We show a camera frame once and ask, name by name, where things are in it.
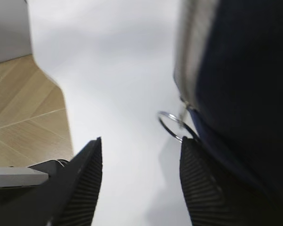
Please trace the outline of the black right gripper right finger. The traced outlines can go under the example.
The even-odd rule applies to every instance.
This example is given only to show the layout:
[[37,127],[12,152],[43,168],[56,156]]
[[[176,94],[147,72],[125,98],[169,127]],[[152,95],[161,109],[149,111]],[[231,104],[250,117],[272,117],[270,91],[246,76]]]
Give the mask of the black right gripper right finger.
[[268,199],[187,137],[181,143],[180,180],[195,226],[273,225],[273,208]]

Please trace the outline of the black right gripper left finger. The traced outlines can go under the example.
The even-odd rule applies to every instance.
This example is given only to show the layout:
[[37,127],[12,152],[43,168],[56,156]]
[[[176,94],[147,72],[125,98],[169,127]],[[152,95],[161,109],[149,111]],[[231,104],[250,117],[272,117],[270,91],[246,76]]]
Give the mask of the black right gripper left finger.
[[0,206],[0,226],[90,226],[102,183],[102,141],[90,141],[65,167]]

